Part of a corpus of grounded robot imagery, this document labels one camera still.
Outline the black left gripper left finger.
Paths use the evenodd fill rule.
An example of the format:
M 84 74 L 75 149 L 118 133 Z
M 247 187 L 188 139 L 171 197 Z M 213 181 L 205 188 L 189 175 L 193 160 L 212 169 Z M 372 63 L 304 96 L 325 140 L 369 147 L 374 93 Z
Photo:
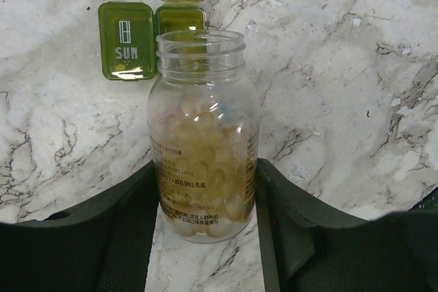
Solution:
M 2 291 L 143 291 L 157 216 L 149 162 L 44 220 L 1 224 Z

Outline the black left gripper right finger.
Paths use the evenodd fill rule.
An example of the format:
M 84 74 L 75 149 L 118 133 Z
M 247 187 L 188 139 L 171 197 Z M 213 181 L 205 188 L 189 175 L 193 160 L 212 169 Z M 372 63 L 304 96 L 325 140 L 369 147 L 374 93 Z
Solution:
M 256 174 L 267 291 L 436 291 L 437 193 L 367 221 L 288 181 L 268 160 Z

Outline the clear pill bottle gold lid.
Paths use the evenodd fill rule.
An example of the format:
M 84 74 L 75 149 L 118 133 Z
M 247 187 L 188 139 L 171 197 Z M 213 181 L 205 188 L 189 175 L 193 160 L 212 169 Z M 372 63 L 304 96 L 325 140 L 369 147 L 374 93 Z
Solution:
M 225 241 L 253 215 L 259 99 L 245 47 L 232 31 L 157 38 L 147 122 L 164 221 L 186 241 Z

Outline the green pill organizer box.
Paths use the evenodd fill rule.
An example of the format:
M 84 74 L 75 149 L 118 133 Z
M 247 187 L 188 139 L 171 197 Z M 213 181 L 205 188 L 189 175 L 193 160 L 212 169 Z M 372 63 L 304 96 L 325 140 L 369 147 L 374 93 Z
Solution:
M 110 1 L 98 9 L 102 73 L 112 81 L 155 75 L 156 37 L 179 30 L 207 28 L 204 0 L 160 0 L 153 10 L 143 2 Z

